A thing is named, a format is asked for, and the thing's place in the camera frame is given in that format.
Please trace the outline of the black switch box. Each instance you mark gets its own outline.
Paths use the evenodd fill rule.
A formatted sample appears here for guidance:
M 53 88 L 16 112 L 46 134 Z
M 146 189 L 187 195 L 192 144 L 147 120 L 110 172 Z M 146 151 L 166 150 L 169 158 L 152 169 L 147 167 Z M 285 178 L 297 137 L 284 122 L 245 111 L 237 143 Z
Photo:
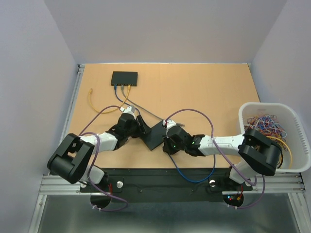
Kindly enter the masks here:
M 152 151 L 163 143 L 163 137 L 166 135 L 166 128 L 163 121 L 159 121 L 151 130 L 141 137 L 147 148 Z

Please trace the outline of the black switch with ports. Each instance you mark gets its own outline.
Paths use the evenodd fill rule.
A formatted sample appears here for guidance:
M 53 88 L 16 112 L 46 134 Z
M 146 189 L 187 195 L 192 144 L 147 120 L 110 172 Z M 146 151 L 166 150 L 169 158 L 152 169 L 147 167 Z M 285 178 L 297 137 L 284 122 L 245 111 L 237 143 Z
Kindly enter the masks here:
M 111 86 L 137 86 L 138 72 L 136 71 L 113 71 Z

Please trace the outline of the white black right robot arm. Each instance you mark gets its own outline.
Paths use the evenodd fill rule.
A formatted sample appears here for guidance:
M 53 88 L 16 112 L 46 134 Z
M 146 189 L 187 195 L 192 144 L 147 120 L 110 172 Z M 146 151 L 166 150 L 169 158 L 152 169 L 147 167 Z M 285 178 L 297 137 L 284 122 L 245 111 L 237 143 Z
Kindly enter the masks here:
M 173 155 L 179 151 L 197 157 L 220 154 L 230 164 L 224 176 L 224 185 L 235 189 L 256 175 L 272 177 L 276 173 L 281 147 L 256 130 L 247 130 L 236 136 L 212 137 L 190 135 L 179 126 L 167 129 L 163 151 Z

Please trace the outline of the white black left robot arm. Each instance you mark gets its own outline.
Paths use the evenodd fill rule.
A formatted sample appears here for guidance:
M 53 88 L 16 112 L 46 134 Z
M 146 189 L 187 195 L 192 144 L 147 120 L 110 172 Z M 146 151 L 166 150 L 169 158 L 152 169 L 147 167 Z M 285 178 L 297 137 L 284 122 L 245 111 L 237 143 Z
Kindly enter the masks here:
M 47 168 L 67 182 L 74 184 L 82 179 L 92 154 L 107 150 L 117 150 L 128 138 L 138 138 L 146 135 L 151 128 L 144 122 L 142 116 L 123 113 L 116 125 L 102 134 L 86 137 L 69 133 L 60 143 L 47 163 Z

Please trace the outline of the white plastic basket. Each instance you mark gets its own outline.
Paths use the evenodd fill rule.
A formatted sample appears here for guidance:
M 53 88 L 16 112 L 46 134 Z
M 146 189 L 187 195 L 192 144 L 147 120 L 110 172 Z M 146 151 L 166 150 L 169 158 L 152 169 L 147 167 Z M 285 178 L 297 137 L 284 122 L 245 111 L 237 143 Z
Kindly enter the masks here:
M 239 109 L 241 133 L 255 129 L 272 139 L 282 152 L 277 173 L 299 173 L 311 167 L 311 149 L 296 112 L 281 103 L 247 102 Z

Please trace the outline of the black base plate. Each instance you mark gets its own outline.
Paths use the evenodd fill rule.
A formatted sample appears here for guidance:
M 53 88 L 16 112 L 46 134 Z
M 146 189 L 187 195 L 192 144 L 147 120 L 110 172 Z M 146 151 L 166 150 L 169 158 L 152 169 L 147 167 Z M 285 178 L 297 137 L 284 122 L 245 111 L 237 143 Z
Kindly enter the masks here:
M 78 193 L 90 195 L 90 202 L 100 207 L 110 203 L 157 203 L 157 202 L 227 202 L 242 205 L 243 192 L 251 191 L 246 184 L 229 179 L 228 168 L 120 168 L 105 169 L 106 175 L 98 186 L 116 196 L 112 199 L 100 193 L 90 184 L 79 187 Z

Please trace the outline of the aluminium frame rails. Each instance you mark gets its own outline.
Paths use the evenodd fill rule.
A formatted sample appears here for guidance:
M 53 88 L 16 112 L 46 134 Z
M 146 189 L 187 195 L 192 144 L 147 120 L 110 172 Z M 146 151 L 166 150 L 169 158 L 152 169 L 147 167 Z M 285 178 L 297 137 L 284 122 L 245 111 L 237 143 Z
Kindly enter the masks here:
M 248 63 L 98 63 L 98 64 L 80 64 L 78 65 L 77 79 L 74 85 L 74 91 L 71 97 L 71 104 L 69 105 L 68 114 L 60 139 L 65 137 L 65 133 L 74 129 L 74 126 L 78 126 L 78 123 L 83 123 L 84 119 L 78 120 L 75 117 L 82 108 L 88 106 L 86 96 L 87 87 L 94 88 L 96 83 L 103 85 L 103 91 L 109 91 L 108 88 L 108 76 L 112 71 L 138 71 L 138 83 L 143 85 L 138 90 L 131 91 L 131 97 L 139 97 L 141 94 L 152 94 L 147 92 L 147 87 L 154 87 L 155 91 L 159 91 L 160 100 L 157 101 L 150 99 L 151 103 L 147 101 L 147 97 L 142 99 L 142 103 L 151 107 L 151 110 L 160 111 L 161 114 L 168 113 L 168 104 L 164 104 L 164 90 L 168 89 L 168 84 L 176 84 L 176 88 L 183 88 L 186 91 L 190 91 L 190 94 L 198 94 L 203 100 L 211 100 L 211 97 L 219 97 L 215 99 L 216 103 L 208 103 L 207 107 L 204 105 L 203 110 L 215 108 L 219 113 L 228 116 L 228 119 L 222 118 L 225 124 L 233 123 L 233 126 L 220 127 L 220 117 L 212 116 L 212 122 L 214 125 L 220 128 L 216 128 L 216 132 L 219 133 L 234 133 L 239 131 L 238 123 L 238 108 L 243 103 L 251 100 L 259 101 L 259 97 L 251 76 Z M 198 91 L 194 90 L 195 85 L 190 81 L 197 81 L 199 84 Z M 203 81 L 207 83 L 207 87 L 211 87 L 212 84 L 223 84 L 223 91 L 218 86 L 215 89 L 206 91 L 203 88 Z M 242 94 L 236 94 L 232 98 L 229 97 L 233 93 L 234 88 L 246 88 Z M 47 183 L 47 187 L 56 188 L 48 189 L 45 192 L 41 188 L 44 188 L 45 181 L 52 181 Z M 306 192 L 306 181 L 303 184 L 302 175 L 299 172 L 285 172 L 278 171 L 277 175 L 270 178 L 266 178 L 266 193 L 278 194 L 287 193 L 290 199 L 290 210 L 294 212 L 294 219 L 298 224 L 298 229 L 301 232 L 309 231 L 311 229 L 311 220 L 306 198 L 304 193 Z M 41 230 L 43 223 L 43 214 L 47 206 L 47 199 L 52 195 L 56 196 L 83 196 L 78 191 L 78 185 L 72 185 L 69 188 L 69 184 L 61 182 L 60 178 L 53 177 L 52 175 L 43 176 L 40 185 L 39 196 L 37 199 L 35 212 L 33 214 L 32 222 L 30 225 L 29 233 L 38 233 Z

